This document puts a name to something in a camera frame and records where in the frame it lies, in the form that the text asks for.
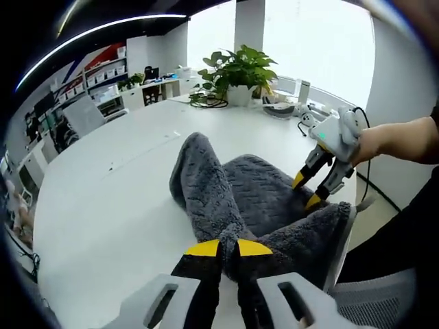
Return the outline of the person's right hand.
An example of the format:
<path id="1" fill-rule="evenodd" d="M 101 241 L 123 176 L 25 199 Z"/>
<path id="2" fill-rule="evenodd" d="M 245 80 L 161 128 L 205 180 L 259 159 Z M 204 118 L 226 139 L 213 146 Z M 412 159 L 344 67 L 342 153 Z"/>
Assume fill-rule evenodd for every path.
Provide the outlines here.
<path id="1" fill-rule="evenodd" d="M 351 158 L 353 167 L 372 160 L 381 154 L 387 154 L 389 125 L 366 128 L 359 136 L 358 148 Z"/>

